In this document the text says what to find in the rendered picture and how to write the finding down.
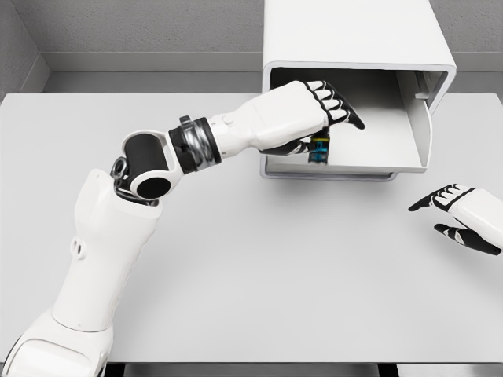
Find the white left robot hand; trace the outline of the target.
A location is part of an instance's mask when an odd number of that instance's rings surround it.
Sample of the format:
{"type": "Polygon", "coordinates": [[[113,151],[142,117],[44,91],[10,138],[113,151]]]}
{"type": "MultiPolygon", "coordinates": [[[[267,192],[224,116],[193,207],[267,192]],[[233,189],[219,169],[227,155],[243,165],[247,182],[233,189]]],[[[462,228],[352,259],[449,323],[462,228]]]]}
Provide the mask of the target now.
{"type": "Polygon", "coordinates": [[[265,155],[309,154],[310,137],[335,125],[365,129],[354,107],[326,81],[292,81],[258,100],[256,109],[263,120],[255,147],[265,155]]]}

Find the white cabinet drawer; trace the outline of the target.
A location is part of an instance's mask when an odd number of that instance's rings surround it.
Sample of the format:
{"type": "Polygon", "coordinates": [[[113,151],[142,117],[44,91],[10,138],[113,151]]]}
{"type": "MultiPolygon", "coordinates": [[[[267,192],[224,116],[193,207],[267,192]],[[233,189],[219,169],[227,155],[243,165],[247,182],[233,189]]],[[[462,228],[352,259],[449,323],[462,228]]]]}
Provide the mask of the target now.
{"type": "Polygon", "coordinates": [[[364,130],[331,126],[327,163],[306,154],[263,156],[265,177],[389,181],[398,173],[423,173],[431,153],[427,86],[417,71],[348,68],[273,68],[263,89],[291,81],[324,80],[353,106],[364,130]]]}

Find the white tabletop storage cabinet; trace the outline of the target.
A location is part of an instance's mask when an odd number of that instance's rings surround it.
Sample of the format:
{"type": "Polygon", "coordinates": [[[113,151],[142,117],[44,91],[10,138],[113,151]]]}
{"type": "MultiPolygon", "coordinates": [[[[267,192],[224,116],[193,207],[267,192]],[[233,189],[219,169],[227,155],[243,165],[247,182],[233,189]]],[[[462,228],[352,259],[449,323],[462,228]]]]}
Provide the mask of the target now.
{"type": "Polygon", "coordinates": [[[264,91],[275,68],[423,71],[430,112],[457,74],[429,0],[264,0],[264,91]]]}

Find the black and blue load switch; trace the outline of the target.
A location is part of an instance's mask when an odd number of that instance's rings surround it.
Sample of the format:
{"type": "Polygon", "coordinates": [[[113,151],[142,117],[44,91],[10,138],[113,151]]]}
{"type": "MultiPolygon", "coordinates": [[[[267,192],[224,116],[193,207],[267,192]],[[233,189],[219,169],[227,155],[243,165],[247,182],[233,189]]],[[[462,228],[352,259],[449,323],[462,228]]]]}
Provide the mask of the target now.
{"type": "Polygon", "coordinates": [[[329,158],[330,136],[326,130],[319,131],[310,137],[309,163],[327,164],[329,158]]]}

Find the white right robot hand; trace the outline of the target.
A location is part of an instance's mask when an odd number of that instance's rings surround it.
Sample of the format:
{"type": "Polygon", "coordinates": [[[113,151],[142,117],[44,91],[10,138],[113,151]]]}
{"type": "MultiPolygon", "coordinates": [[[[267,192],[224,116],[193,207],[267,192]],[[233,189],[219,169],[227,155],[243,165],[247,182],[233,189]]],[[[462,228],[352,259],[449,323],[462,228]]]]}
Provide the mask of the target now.
{"type": "Polygon", "coordinates": [[[462,226],[434,225],[434,230],[464,247],[498,256],[503,252],[503,200],[483,188],[451,184],[431,192],[408,211],[436,207],[462,226]]]}

